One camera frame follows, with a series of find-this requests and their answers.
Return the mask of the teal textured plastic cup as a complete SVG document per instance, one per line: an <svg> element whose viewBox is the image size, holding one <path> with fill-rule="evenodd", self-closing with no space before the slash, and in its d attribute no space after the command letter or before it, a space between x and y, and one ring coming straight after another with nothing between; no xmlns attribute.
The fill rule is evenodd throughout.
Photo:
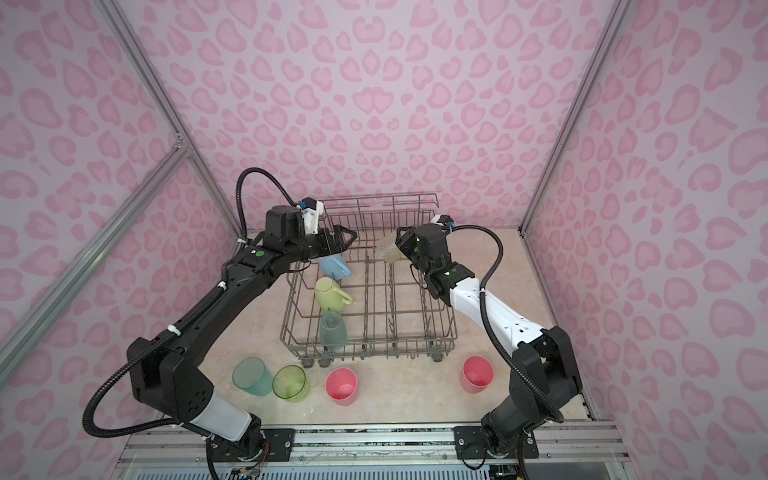
<svg viewBox="0 0 768 480"><path fill-rule="evenodd" d="M339 312L328 311L320 318L319 341L329 352L344 349L348 341L346 324Z"/></svg>

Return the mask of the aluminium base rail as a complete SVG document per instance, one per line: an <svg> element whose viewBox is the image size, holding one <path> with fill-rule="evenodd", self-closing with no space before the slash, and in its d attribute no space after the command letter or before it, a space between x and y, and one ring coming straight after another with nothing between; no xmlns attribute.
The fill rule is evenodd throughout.
<svg viewBox="0 0 768 480"><path fill-rule="evenodd" d="M528 435L524 462L481 451L471 423L277 425L263 462L226 462L177 427L129 438L114 479L634 479L607 421L547 424Z"/></svg>

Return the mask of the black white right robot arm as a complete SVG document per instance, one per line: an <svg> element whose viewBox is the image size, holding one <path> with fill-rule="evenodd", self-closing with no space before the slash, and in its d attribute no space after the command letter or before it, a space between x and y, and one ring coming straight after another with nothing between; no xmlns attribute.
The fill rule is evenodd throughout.
<svg viewBox="0 0 768 480"><path fill-rule="evenodd" d="M494 262L480 278L449 251L448 236L464 230L488 235L497 247ZM507 397L481 419L485 451L517 453L536 428L562 423L562 408L583 392L571 339L562 328L530 321L492 294L489 282L504 255L498 235L478 225L456 226L443 215L436 222L398 228L395 246L422 275L431 297L482 327L511 370Z"/></svg>

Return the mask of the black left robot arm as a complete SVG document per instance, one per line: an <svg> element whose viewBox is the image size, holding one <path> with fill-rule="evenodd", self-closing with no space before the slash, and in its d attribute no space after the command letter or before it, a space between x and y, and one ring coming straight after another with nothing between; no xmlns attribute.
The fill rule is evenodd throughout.
<svg viewBox="0 0 768 480"><path fill-rule="evenodd" d="M179 321L153 340L134 341L128 355L134 398L163 414L161 425L178 425L249 455L264 437L260 419L216 393L199 366L236 317L298 263L346 252L355 231L332 225L306 229L305 213L287 205L270 209L264 230L242 242L227 260L220 281Z"/></svg>

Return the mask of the left aluminium frame strut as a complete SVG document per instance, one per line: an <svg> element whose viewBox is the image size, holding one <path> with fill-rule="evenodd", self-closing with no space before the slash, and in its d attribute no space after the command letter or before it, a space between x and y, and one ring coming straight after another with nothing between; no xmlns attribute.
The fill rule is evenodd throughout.
<svg viewBox="0 0 768 480"><path fill-rule="evenodd" d="M189 144L180 141L125 200L92 240L75 256L1 345L1 383L7 384L42 341L63 309L80 293L107 256L187 159Z"/></svg>

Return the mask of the pink plastic cup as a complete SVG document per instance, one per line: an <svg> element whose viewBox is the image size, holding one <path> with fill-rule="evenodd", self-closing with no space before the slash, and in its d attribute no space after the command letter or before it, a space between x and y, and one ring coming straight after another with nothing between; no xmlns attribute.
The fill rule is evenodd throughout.
<svg viewBox="0 0 768 480"><path fill-rule="evenodd" d="M477 394L485 390L494 380L493 365L482 356L471 356L465 360L460 372L462 389L469 394Z"/></svg>
<svg viewBox="0 0 768 480"><path fill-rule="evenodd" d="M326 394L336 404L349 406L357 398L357 375L349 368L334 369L327 377L325 390Z"/></svg>

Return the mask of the green transparent plastic cup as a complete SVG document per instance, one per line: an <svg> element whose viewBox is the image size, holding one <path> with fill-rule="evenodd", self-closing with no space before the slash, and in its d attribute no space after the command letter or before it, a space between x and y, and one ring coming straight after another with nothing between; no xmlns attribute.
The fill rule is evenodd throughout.
<svg viewBox="0 0 768 480"><path fill-rule="evenodd" d="M309 394L310 384L305 370L297 365L281 368L273 377L272 391L281 400L301 402Z"/></svg>

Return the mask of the pink plastic cup centre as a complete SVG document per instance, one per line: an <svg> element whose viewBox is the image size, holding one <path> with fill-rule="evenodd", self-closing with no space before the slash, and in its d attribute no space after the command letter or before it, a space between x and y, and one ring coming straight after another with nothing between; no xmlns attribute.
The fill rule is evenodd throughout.
<svg viewBox="0 0 768 480"><path fill-rule="evenodd" d="M349 368L334 369L327 377L325 390L326 394L336 404L349 406L357 398L357 375Z"/></svg>

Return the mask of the teal plastic cup front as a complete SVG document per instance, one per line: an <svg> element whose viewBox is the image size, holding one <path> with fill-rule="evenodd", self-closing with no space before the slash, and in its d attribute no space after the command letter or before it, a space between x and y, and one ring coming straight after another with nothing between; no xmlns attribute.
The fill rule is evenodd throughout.
<svg viewBox="0 0 768 480"><path fill-rule="evenodd" d="M231 378L238 389L251 395L265 397L272 392L273 376L258 357L241 360L235 366Z"/></svg>

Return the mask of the pale yellow plastic cup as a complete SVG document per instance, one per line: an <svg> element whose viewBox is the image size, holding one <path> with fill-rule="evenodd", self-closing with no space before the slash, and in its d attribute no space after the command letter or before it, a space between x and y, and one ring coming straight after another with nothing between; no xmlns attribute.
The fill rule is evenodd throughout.
<svg viewBox="0 0 768 480"><path fill-rule="evenodd" d="M406 260L407 257L397 246L398 232L391 231L376 243L377 256L387 264Z"/></svg>

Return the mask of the light blue ceramic mug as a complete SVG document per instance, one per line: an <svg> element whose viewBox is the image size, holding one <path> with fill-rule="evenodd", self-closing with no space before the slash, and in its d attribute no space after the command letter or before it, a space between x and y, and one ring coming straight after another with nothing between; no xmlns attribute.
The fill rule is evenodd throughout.
<svg viewBox="0 0 768 480"><path fill-rule="evenodd" d="M340 281L350 277L352 272L341 254L333 254L317 259L319 268L326 277Z"/></svg>

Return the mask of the pink plastic cup right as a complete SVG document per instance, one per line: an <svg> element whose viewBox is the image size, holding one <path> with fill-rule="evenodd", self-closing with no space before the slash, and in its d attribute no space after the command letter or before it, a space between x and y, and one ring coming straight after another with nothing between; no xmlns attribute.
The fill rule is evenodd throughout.
<svg viewBox="0 0 768 480"><path fill-rule="evenodd" d="M460 372L462 389L469 394L477 394L485 390L494 380L493 365L482 356L471 356L465 360Z"/></svg>

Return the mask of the light green ceramic mug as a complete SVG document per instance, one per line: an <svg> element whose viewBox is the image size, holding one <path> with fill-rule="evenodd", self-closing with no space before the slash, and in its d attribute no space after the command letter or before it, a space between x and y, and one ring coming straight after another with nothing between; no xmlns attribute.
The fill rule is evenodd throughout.
<svg viewBox="0 0 768 480"><path fill-rule="evenodd" d="M314 296L323 313L341 312L347 306L354 304L353 298L329 277L322 277L316 281Z"/></svg>

